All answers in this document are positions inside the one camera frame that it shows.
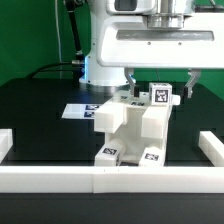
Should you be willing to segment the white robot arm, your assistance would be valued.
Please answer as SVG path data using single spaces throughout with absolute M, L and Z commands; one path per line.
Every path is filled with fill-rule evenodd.
M 64 0 L 77 60 L 91 86 L 119 86 L 134 68 L 187 69 L 189 98 L 203 69 L 224 69 L 224 4 L 208 0 Z M 74 11 L 88 5 L 91 50 L 84 55 Z

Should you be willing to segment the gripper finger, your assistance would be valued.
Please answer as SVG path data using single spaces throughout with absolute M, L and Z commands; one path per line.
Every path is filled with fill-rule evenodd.
M 188 70 L 189 80 L 185 84 L 183 88 L 183 97 L 185 99 L 189 99 L 192 97 L 193 94 L 193 87 L 198 82 L 200 76 L 201 76 L 201 70 L 200 69 L 189 69 Z
M 140 94 L 140 87 L 135 84 L 134 79 L 132 78 L 133 74 L 134 74 L 133 68 L 124 69 L 124 75 L 129 83 L 131 95 L 134 97 L 138 97 Z

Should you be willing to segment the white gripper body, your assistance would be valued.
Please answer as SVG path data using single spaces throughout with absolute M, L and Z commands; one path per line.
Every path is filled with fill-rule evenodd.
M 101 27 L 97 60 L 130 68 L 224 68 L 224 13 L 195 13 L 181 29 L 150 28 L 144 16 L 111 16 Z

